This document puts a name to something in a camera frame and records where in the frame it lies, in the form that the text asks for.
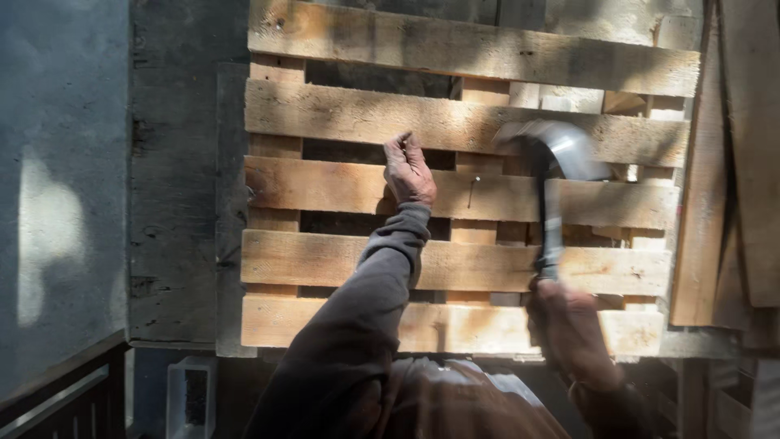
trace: hammer head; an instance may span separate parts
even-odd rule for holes
[[[594,160],[590,136],[576,125],[557,120],[535,120],[506,123],[493,138],[496,146],[526,148],[534,155],[544,155],[552,168],[553,159],[570,180],[605,180],[609,168]]]

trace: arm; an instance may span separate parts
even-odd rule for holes
[[[531,290],[531,330],[538,330],[544,355],[575,380],[569,396],[594,438],[651,439],[651,416],[642,396],[609,358],[595,297],[553,280],[534,282]]]
[[[353,275],[290,344],[255,408],[247,438],[364,437],[378,420],[436,195],[414,136],[392,139],[385,154],[385,179],[400,201],[398,211],[371,234]]]

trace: person's left hand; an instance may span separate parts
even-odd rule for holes
[[[385,142],[385,180],[395,200],[433,207],[436,183],[425,164],[420,140],[411,132],[398,134]]]

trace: person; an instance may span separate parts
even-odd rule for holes
[[[436,184],[420,140],[385,143],[397,213],[369,238],[353,275],[296,335],[260,397],[245,437],[568,437],[516,376],[466,360],[396,359],[398,326]],[[642,398],[608,356],[595,299],[552,280],[533,282],[529,313],[594,437],[652,437]]]

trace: wooden plank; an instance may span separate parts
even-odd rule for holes
[[[392,214],[384,166],[245,157],[250,205],[275,209]],[[432,171],[438,187],[433,216],[461,220],[538,221],[532,177]],[[673,227],[679,189],[560,180],[565,223]]]
[[[675,283],[669,321],[678,326],[713,323],[726,203],[725,103],[720,26],[711,8],[704,39],[704,71],[694,109],[682,200]]]
[[[242,343],[284,348],[325,303],[324,299],[244,298]],[[599,312],[604,339],[614,355],[656,355],[663,315],[659,312]],[[411,303],[399,325],[401,352],[538,354],[531,346],[525,309]]]
[[[479,102],[485,105],[509,105],[509,86],[506,81],[483,80],[465,77],[460,82],[460,99],[466,102]],[[455,169],[457,173],[476,173],[480,175],[497,174],[504,170],[504,157],[500,155],[456,152]],[[481,179],[473,179],[473,186]],[[495,244],[498,222],[474,219],[453,219],[450,222],[449,240],[471,244]],[[447,291],[447,303],[482,303],[490,305],[490,291]]]
[[[367,237],[245,230],[241,280],[247,283],[338,287],[352,274]],[[458,291],[528,291],[538,247],[429,241],[416,288]],[[662,296],[669,252],[621,248],[565,250],[561,278],[598,294]]]
[[[338,6],[253,0],[249,48],[453,76],[693,97],[699,54]]]
[[[263,79],[292,83],[303,83],[306,61],[281,56],[252,54],[250,79]],[[249,152],[287,159],[301,159],[303,139],[300,137],[250,134]],[[294,232],[300,228],[300,211],[279,209],[250,209],[248,225],[266,230]],[[298,295],[298,287],[292,285],[262,284],[250,287],[252,291],[266,294]]]
[[[721,0],[723,54],[750,302],[780,306],[780,29],[775,0]]]
[[[507,154],[491,140],[506,122],[555,119],[594,139],[603,162],[683,167],[690,123],[552,112],[312,84],[248,80],[246,129],[254,133],[381,144],[412,130],[426,148]]]

